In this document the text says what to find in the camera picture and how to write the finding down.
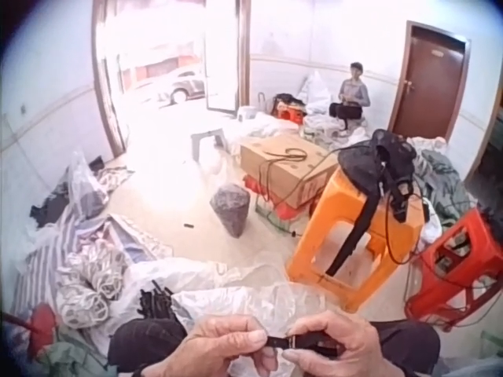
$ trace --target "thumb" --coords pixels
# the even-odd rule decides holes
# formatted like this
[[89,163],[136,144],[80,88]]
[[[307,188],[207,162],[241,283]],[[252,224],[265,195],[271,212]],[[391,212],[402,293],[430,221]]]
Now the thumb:
[[231,332],[215,338],[215,352],[221,357],[233,357],[253,353],[266,345],[267,333],[264,330],[250,332]]
[[285,350],[281,356],[310,375],[326,377],[334,373],[335,362],[311,350]]

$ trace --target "door handle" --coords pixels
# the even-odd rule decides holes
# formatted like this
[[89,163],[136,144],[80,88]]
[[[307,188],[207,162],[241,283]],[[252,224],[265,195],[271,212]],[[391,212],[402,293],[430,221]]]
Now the door handle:
[[411,90],[414,90],[414,85],[412,84],[412,81],[406,80],[405,85],[406,85],[406,94],[409,94]]

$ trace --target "brown door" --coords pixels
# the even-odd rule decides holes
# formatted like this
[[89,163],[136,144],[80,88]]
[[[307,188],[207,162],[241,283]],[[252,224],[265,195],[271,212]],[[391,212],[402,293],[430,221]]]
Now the brown door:
[[393,132],[448,137],[464,89],[465,43],[422,27],[409,30],[409,60]]

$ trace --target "hand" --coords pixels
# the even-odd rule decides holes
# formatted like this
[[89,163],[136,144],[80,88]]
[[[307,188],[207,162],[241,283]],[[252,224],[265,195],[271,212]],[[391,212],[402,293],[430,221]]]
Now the hand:
[[346,350],[330,360],[309,350],[286,350],[283,357],[316,377],[403,377],[403,372],[383,358],[377,330],[366,320],[324,312],[295,322],[289,335],[324,331]]
[[224,377],[239,356],[253,359],[257,373],[277,370],[277,353],[265,347],[267,333],[254,317],[210,317],[198,323],[160,367],[163,377]]

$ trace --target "open door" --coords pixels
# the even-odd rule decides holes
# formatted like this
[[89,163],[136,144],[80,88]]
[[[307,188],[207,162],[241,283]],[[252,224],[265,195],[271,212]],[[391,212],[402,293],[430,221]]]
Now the open door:
[[239,0],[206,0],[204,70],[208,110],[237,111],[238,17]]
[[92,27],[92,54],[93,54],[93,72],[94,72],[94,89],[98,99],[98,107],[100,108],[101,121],[105,128],[105,134],[112,149],[113,157],[116,158],[126,151],[123,135],[119,127],[116,109],[112,103],[112,95],[110,88],[110,78],[108,77],[108,67],[106,61],[105,42],[106,21],[108,8],[113,5],[111,0],[94,0],[93,1],[93,27]]

